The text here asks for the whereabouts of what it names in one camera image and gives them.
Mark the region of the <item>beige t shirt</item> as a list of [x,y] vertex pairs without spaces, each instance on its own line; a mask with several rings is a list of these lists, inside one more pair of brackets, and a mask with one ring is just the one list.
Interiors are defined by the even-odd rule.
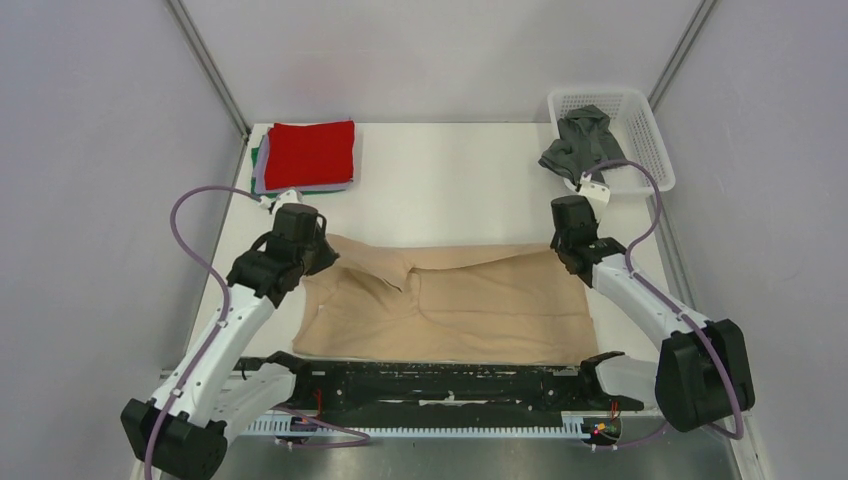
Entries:
[[599,351],[582,281],[545,244],[329,242],[339,257],[305,281],[299,355],[576,365]]

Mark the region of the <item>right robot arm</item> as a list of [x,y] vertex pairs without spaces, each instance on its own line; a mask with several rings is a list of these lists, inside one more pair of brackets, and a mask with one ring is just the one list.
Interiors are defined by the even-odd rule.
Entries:
[[679,432],[732,418],[744,433],[743,414],[756,403],[744,334],[732,320],[714,321],[660,289],[617,240],[602,238],[589,199],[570,195],[551,203],[551,248],[566,270],[615,304],[659,351],[657,362],[623,353],[583,363],[580,400],[602,408],[616,396],[659,408]]

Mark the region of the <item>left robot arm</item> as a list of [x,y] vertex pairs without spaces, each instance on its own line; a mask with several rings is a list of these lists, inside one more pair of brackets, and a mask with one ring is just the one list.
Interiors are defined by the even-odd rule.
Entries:
[[234,260],[221,284],[222,303],[198,342],[149,399],[129,400],[120,415],[145,478],[209,479],[232,440],[272,401],[297,408],[312,399],[313,379],[280,365],[261,368],[229,393],[222,389],[285,297],[337,258],[317,209],[302,203],[277,209],[271,229]]

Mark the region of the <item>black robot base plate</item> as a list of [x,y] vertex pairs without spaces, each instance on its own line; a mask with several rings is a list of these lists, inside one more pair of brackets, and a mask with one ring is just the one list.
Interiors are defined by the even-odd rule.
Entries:
[[277,352],[243,357],[243,379],[266,364],[293,369],[285,406],[349,428],[553,427],[563,412],[642,411],[567,365],[486,365],[306,360]]

